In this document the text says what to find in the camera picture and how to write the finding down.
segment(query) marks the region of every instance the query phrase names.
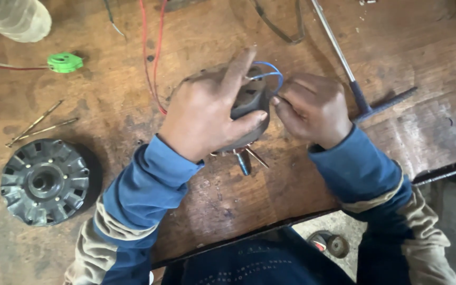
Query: right hand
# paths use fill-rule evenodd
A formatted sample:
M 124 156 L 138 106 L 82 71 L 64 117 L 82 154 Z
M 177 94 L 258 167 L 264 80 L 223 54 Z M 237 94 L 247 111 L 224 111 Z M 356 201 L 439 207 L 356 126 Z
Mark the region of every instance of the right hand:
M 295 74 L 279 95 L 271 103 L 293 136 L 329 149 L 351 132 L 353 123 L 348 118 L 344 87 L 339 82 L 312 74 Z

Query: left hand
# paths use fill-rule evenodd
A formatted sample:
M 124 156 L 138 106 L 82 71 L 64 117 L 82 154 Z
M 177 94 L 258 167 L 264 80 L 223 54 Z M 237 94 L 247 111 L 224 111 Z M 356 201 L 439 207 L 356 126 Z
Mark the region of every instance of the left hand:
M 170 102 L 158 137 L 196 163 L 257 128 L 268 116 L 265 111 L 254 111 L 237 120 L 230 118 L 231 107 L 256 53 L 254 47 L 244 49 L 230 63 L 224 77 L 218 74 L 183 81 Z

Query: long-sleeve shirt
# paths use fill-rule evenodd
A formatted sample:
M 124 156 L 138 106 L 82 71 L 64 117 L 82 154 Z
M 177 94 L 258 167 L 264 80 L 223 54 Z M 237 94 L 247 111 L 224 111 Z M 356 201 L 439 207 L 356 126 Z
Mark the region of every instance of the long-sleeve shirt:
M 367 222 L 359 245 L 358 284 L 456 284 L 434 228 L 438 217 L 397 162 L 353 126 L 337 146 L 308 149 L 343 211 Z M 98 199 L 83 224 L 65 284 L 149 284 L 150 248 L 166 211 L 179 206 L 201 168 L 158 137 Z M 291 228 L 211 250 L 167 270 L 162 284 L 353 284 L 342 269 Z

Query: worn wooden table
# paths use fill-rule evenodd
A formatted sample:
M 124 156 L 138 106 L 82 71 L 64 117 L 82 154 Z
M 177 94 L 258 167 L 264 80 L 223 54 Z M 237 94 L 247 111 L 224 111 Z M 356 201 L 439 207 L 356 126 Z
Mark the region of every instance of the worn wooden table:
M 0 36 L 0 61 L 43 64 L 47 55 L 79 50 L 85 67 L 71 74 L 0 70 L 0 178 L 11 155 L 4 144 L 59 99 L 42 126 L 78 116 L 75 124 L 44 134 L 83 143 L 104 166 L 105 185 L 128 164 L 136 141 L 149 141 L 162 116 L 149 99 L 141 54 L 136 0 L 111 0 L 119 35 L 100 0 L 44 1 L 53 19 L 48 37 L 34 44 Z M 347 61 L 369 102 L 418 86 L 418 94 L 361 127 L 399 160 L 411 177 L 456 161 L 456 7 L 447 0 L 398 0 L 359 5 L 321 1 Z M 293 1 L 261 1 L 283 29 L 296 28 Z M 149 52 L 155 49 L 159 6 L 147 1 Z M 308 2 L 302 2 L 306 38 L 288 46 L 268 29 L 247 0 L 208 0 L 166 15 L 158 90 L 167 105 L 171 90 L 198 70 L 229 61 L 245 46 L 259 46 L 283 74 L 309 72 L 346 82 L 339 61 Z M 347 100 L 357 114 L 351 94 Z M 305 143 L 276 119 L 254 149 L 270 165 L 253 162 L 243 177 L 234 157 L 208 157 L 181 206 L 161 223 L 154 260 L 235 237 L 289 217 L 336 207 Z M 92 210 L 60 225 L 32 228 L 11 217 L 0 197 L 0 284 L 59 284 L 73 260 L 79 227 Z

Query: fingernail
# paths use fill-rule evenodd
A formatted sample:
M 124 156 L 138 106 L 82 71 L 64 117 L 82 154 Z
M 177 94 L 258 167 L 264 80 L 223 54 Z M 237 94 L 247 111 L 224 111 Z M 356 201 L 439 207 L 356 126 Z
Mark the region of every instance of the fingernail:
M 279 98 L 277 98 L 277 96 L 274 96 L 274 97 L 272 97 L 272 99 L 270 99 L 270 103 L 272 103 L 272 105 L 274 105 L 274 106 L 277 106 L 280 102 L 281 102 L 281 100 L 279 100 Z

